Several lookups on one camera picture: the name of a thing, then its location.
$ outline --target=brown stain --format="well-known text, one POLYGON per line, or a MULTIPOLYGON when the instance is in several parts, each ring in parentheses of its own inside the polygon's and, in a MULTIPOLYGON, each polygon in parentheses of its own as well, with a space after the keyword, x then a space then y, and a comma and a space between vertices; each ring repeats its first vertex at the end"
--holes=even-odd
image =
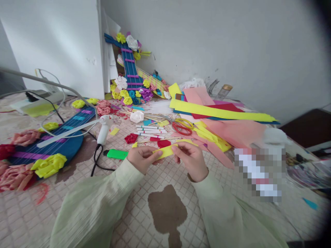
POLYGON ((70 161, 69 165, 57 173, 55 183, 65 182, 71 177, 77 169, 77 164, 89 160, 94 153, 97 142, 90 136, 85 136, 77 154, 70 161))
POLYGON ((177 230, 187 218, 187 210, 172 185, 167 185, 161 192, 153 192, 148 196, 155 229, 169 233, 169 248, 182 247, 180 233, 177 230))

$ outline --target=white paper flower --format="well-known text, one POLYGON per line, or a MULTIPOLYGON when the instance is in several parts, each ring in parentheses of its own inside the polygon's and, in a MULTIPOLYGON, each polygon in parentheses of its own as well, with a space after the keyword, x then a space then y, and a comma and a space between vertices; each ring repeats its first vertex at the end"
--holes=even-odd
POLYGON ((126 40, 127 40, 127 43, 128 43, 129 48, 131 48, 134 51, 137 51, 137 49, 139 48, 138 47, 138 41, 135 40, 132 37, 132 35, 128 35, 126 40))
POLYGON ((167 91, 163 91, 163 94, 164 94, 164 96, 165 96, 167 99, 171 99, 171 95, 170 95, 169 92, 167 92, 167 91))
POLYGON ((144 120, 144 113, 141 111, 132 112, 130 115, 130 121, 139 123, 144 120))
POLYGON ((117 79, 115 79, 115 83, 117 84, 117 88, 120 90, 126 89, 128 87, 127 79, 122 76, 119 76, 117 79))

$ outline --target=person's left hand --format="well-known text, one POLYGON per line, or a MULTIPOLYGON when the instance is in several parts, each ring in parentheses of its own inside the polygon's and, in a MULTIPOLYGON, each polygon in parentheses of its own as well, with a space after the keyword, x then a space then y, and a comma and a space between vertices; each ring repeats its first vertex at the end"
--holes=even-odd
POLYGON ((146 174, 147 169, 151 164, 157 165, 163 163, 163 159, 158 160, 162 155, 162 151, 153 153, 157 148, 152 146, 140 146, 129 150, 127 159, 129 162, 142 174, 146 174))

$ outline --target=floor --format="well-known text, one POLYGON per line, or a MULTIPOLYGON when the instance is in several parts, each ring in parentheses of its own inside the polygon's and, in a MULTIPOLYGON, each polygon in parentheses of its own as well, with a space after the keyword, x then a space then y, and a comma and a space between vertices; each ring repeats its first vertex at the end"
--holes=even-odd
MULTIPOLYGON (((68 118, 75 114, 70 107, 70 100, 61 110, 61 115, 68 118)), ((1 101, 0 105, 10 100, 1 101)), ((14 132, 28 128, 37 128, 37 120, 17 113, 0 115, 1 143, 9 143, 8 138, 14 132)), ((120 119, 117 124, 120 131, 116 136, 108 136, 105 149, 120 149, 128 151, 131 145, 126 144, 124 137, 136 128, 129 119, 120 119)), ((99 128, 94 128, 92 133, 98 134, 99 128)), ((138 141, 148 140, 140 136, 138 141)), ((146 143, 157 146, 156 142, 146 143)), ((247 186, 241 181, 241 176, 231 169, 225 168, 212 154, 203 152, 205 162, 220 185, 229 190, 233 195, 247 201, 252 206, 274 219, 275 224, 282 232, 286 241, 299 240, 293 227, 271 203, 257 202, 247 186)), ((99 164, 117 168, 121 162, 100 157, 99 164)), ((54 175, 39 181, 31 189, 24 192, 0 193, 0 248, 21 247, 30 237, 39 234, 46 228, 51 228, 56 215, 60 210, 62 201, 67 192, 76 182, 88 178, 93 166, 92 157, 75 164, 74 169, 67 168, 70 173, 59 178, 54 175)), ((108 171, 96 168, 95 175, 110 174, 108 171)), ((156 231, 147 198, 152 192, 160 192, 167 185, 172 185, 187 210, 187 218, 177 229, 180 232, 182 247, 209 247, 203 220, 201 218, 198 198, 187 178, 183 164, 176 164, 172 157, 167 157, 159 166, 151 166, 143 179, 131 193, 122 218, 116 224, 111 241, 111 247, 168 247, 168 234, 156 231)), ((281 211, 286 214, 304 240, 312 240, 319 233, 324 224, 325 211, 328 201, 311 190, 301 189, 291 184, 284 185, 282 202, 279 204, 281 211), (318 204, 318 209, 311 209, 302 198, 318 204)))

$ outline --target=extension socket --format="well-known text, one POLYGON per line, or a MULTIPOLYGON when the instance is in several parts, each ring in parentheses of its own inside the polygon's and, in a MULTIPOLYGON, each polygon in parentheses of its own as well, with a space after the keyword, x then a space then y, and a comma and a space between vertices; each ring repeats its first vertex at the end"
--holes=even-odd
POLYGON ((39 100, 35 101, 35 102, 30 102, 28 99, 25 99, 25 100, 11 104, 10 107, 14 110, 17 110, 20 114, 25 115, 25 114, 27 114, 26 111, 28 109, 37 107, 39 105, 50 104, 45 99, 51 101, 53 104, 56 104, 63 100, 63 92, 60 92, 60 91, 58 91, 48 97, 45 97, 45 99, 39 98, 36 95, 33 95, 33 96, 38 98, 39 100))

